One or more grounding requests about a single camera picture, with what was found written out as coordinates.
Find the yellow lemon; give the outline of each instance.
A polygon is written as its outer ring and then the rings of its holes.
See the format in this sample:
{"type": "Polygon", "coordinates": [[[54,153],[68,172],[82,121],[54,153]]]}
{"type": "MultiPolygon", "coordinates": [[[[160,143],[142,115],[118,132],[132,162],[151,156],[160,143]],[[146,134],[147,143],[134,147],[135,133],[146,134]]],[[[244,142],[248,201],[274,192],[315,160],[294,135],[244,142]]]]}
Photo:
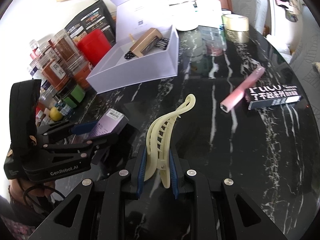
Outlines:
{"type": "Polygon", "coordinates": [[[50,118],[55,122],[60,121],[63,118],[63,115],[58,111],[56,107],[51,108],[50,118]]]}

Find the red container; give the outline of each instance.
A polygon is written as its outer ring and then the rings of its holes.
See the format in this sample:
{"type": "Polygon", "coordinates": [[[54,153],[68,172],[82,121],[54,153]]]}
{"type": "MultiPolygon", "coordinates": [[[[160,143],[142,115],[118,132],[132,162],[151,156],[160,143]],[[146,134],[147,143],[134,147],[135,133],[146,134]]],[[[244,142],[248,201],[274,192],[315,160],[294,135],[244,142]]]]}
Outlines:
{"type": "Polygon", "coordinates": [[[78,42],[77,46],[93,66],[96,66],[103,56],[111,49],[109,41],[99,29],[84,36],[78,42]]]}

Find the pink lip gloss tube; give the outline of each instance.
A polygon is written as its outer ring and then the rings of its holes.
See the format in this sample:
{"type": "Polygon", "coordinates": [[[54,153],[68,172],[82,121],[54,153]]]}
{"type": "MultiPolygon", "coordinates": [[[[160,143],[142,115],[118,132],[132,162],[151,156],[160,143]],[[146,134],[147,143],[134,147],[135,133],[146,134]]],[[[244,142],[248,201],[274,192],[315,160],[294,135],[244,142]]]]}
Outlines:
{"type": "Polygon", "coordinates": [[[264,67],[257,67],[233,92],[221,103],[222,111],[228,113],[244,96],[244,91],[252,87],[261,78],[265,71],[264,67]]]}

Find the box lid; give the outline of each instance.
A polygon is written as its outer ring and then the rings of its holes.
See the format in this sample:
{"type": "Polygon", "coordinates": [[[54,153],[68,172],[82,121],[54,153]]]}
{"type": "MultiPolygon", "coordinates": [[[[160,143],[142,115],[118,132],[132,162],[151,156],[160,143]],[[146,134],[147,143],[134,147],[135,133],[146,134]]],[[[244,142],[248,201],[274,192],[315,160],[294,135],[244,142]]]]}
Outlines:
{"type": "Polygon", "coordinates": [[[150,28],[167,27],[172,20],[166,0],[115,0],[117,7],[116,41],[143,33],[150,28]]]}

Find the barcode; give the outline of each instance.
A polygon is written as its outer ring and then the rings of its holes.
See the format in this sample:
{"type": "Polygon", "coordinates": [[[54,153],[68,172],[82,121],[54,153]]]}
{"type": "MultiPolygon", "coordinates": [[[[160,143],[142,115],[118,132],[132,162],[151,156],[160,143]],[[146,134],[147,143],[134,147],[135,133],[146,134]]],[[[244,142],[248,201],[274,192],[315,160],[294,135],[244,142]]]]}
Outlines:
{"type": "Polygon", "coordinates": [[[114,109],[110,109],[110,111],[107,113],[107,116],[111,117],[114,120],[117,120],[122,116],[122,114],[114,109]]]}

